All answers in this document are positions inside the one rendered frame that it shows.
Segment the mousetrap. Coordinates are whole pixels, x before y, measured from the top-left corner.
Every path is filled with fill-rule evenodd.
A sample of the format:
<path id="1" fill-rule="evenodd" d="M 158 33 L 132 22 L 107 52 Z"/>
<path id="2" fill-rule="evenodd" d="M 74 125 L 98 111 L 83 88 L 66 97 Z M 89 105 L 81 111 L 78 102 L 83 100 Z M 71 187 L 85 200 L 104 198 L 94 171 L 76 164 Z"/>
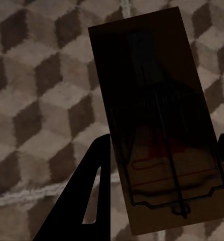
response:
<path id="1" fill-rule="evenodd" d="M 224 161 L 179 6 L 88 32 L 132 236 L 224 218 Z"/>

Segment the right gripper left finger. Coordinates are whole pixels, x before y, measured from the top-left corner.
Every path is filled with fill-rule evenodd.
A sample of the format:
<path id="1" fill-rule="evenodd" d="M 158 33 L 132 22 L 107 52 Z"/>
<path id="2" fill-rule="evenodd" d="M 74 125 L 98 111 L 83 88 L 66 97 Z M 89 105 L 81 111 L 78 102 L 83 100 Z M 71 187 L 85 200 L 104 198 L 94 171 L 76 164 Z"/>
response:
<path id="1" fill-rule="evenodd" d="M 82 224 L 100 166 L 96 222 Z M 110 134 L 92 142 L 33 241 L 110 241 Z"/>

